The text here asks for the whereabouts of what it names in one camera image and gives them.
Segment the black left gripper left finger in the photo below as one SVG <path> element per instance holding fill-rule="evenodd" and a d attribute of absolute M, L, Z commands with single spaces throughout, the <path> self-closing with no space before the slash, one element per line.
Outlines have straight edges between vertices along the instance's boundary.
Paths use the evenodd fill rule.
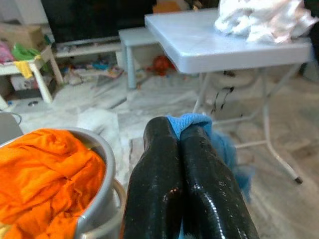
<path fill-rule="evenodd" d="M 176 239 L 183 211 L 178 141 L 166 117 L 151 119 L 134 167 L 123 217 L 125 239 Z"/>

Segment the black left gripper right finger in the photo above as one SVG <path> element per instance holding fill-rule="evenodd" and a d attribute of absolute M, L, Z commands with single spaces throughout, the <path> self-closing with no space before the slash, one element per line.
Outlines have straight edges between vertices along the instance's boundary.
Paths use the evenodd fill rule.
<path fill-rule="evenodd" d="M 259 237 L 240 188 L 204 129 L 188 127 L 180 136 L 186 202 L 183 234 L 193 239 Z"/>

